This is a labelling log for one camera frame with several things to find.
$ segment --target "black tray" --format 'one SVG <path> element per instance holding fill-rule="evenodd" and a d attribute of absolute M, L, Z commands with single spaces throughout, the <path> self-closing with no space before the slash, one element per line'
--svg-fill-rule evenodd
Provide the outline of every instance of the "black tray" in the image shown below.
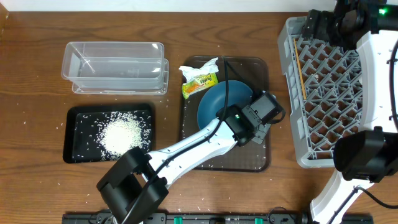
<path fill-rule="evenodd" d="M 200 68 L 212 58 L 215 57 L 193 56 L 190 57 L 184 65 L 193 68 Z M 244 80 L 241 80 L 228 68 L 228 76 L 230 80 L 242 81 L 249 87 L 258 90 L 268 90 L 268 66 L 265 61 L 251 57 L 227 57 L 226 59 L 244 78 Z M 218 81 L 225 81 L 223 59 L 219 57 L 216 64 L 220 70 L 217 73 Z M 182 112 L 180 139 L 187 138 L 199 131 L 197 124 L 197 110 L 200 100 L 208 90 L 209 89 L 199 91 L 198 93 L 191 95 L 187 100 L 181 96 Z M 196 169 L 239 172 L 264 171 L 271 163 L 271 149 L 269 147 L 270 132 L 271 131 L 268 131 L 263 144 L 259 145 L 250 141 L 243 147 L 235 146 L 225 155 L 209 159 L 196 167 Z"/>
<path fill-rule="evenodd" d="M 103 146 L 94 141 L 99 131 L 95 121 L 105 121 L 105 115 L 112 112 L 136 114 L 140 120 L 148 125 L 150 132 L 141 136 L 149 140 L 148 145 L 143 145 L 142 151 L 147 153 L 154 147 L 154 115 L 148 104 L 139 105 L 105 105 L 105 106 L 77 106 L 71 108 L 67 114 L 65 128 L 65 141 L 63 144 L 63 160 L 66 163 L 110 161 L 118 158 L 101 155 Z"/>

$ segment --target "blue bowl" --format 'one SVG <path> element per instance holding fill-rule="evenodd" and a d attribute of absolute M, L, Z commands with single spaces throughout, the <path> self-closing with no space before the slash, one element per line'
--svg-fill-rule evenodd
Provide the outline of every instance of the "blue bowl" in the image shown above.
<path fill-rule="evenodd" d="M 238 105 L 243 108 L 251 102 L 253 91 L 243 82 L 236 80 L 228 81 L 228 106 Z M 225 82 L 211 87 L 199 103 L 197 120 L 199 129 L 205 128 L 216 118 L 216 113 L 225 104 Z"/>

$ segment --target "green clip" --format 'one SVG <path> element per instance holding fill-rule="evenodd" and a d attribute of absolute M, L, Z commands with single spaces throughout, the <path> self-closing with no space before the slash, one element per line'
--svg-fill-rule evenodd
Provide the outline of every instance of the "green clip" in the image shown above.
<path fill-rule="evenodd" d="M 262 224 L 263 222 L 264 222 L 264 220 L 262 218 L 255 218 L 254 219 L 254 224 Z"/>
<path fill-rule="evenodd" d="M 174 224 L 182 224 L 182 217 L 174 217 Z"/>

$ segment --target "snack wrapper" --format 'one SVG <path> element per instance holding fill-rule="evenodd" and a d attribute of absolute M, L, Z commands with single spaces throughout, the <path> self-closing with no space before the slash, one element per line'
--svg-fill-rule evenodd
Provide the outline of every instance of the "snack wrapper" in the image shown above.
<path fill-rule="evenodd" d="M 217 76 L 215 73 L 207 75 L 199 75 L 192 81 L 182 84 L 182 95 L 185 99 L 196 92 L 212 87 L 218 84 Z"/>

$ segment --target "brown tray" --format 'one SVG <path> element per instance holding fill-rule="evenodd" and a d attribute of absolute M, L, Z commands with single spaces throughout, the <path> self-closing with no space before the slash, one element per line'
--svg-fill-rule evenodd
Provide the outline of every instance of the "brown tray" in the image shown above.
<path fill-rule="evenodd" d="M 212 58 L 215 57 L 193 56 L 190 57 L 184 63 L 184 65 L 193 68 L 200 68 Z M 228 68 L 228 77 L 230 80 L 242 81 L 249 87 L 257 90 L 268 90 L 268 66 L 265 61 L 259 58 L 251 57 L 227 57 L 226 59 L 229 64 L 231 64 L 231 66 L 244 78 L 244 80 L 241 80 L 232 72 L 232 70 Z M 220 70 L 217 73 L 218 81 L 225 81 L 223 59 L 218 57 L 216 64 Z M 200 100 L 208 90 L 209 89 L 195 93 L 187 100 L 181 95 L 182 112 L 180 122 L 180 140 L 187 138 L 199 131 L 197 123 L 197 110 Z M 270 132 L 271 131 L 268 131 L 263 144 L 259 145 L 253 141 L 250 141 L 243 147 L 235 146 L 225 155 L 209 159 L 196 167 L 196 169 L 235 172 L 264 171 L 271 163 L 271 149 L 269 147 Z"/>

